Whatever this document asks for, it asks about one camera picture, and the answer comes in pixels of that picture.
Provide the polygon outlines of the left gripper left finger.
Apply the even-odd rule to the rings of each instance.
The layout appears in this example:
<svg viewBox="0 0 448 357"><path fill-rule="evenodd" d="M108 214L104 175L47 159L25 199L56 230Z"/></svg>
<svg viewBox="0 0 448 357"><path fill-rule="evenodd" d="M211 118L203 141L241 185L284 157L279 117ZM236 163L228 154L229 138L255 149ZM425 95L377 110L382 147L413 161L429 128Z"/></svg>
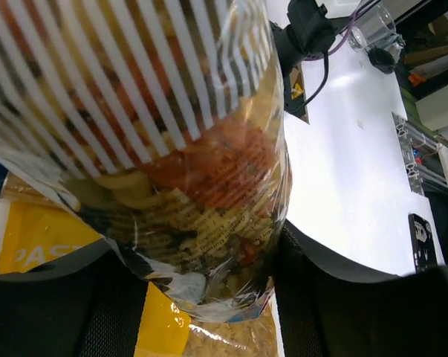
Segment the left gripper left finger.
<svg viewBox="0 0 448 357"><path fill-rule="evenodd" d="M0 356L133 356L147 288L103 241L0 274Z"/></svg>

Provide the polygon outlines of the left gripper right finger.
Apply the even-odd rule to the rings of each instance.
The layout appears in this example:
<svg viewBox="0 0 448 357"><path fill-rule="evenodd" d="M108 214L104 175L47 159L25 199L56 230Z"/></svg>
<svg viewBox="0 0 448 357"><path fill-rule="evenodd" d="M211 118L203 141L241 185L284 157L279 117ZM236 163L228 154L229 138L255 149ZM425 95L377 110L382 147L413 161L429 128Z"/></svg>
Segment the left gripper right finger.
<svg viewBox="0 0 448 357"><path fill-rule="evenodd" d="M448 266L387 274L286 222L275 286L287 356L448 356Z"/></svg>

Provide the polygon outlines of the dark blue fusilli bag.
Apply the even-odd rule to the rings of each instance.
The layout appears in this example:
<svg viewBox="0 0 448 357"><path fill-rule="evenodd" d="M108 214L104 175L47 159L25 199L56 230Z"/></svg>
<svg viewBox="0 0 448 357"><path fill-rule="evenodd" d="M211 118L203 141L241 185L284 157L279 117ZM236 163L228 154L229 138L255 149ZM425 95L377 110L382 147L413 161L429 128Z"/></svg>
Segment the dark blue fusilli bag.
<svg viewBox="0 0 448 357"><path fill-rule="evenodd" d="M0 1L0 163L199 321L273 291L283 106L263 1Z"/></svg>

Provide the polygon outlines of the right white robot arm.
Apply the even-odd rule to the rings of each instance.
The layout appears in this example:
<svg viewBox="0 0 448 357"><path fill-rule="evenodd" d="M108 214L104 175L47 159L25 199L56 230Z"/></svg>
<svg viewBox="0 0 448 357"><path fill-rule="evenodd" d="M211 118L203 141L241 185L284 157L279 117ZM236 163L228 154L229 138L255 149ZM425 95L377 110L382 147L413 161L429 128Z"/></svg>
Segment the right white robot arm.
<svg viewBox="0 0 448 357"><path fill-rule="evenodd" d="M327 53L337 35L334 21L327 19L328 9L316 1L293 0L289 2L285 28L271 22L271 31L284 77L293 67L307 57Z"/></svg>

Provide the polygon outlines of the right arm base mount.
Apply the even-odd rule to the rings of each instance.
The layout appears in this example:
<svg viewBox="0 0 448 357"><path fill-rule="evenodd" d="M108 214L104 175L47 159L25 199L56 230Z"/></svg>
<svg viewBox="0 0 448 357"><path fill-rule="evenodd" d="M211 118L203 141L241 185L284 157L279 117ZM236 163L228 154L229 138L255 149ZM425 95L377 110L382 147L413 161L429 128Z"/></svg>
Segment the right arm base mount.
<svg viewBox="0 0 448 357"><path fill-rule="evenodd" d="M305 87L300 64L294 66L288 76L284 77L285 111L305 123L309 123L308 114L302 105L305 102Z"/></svg>

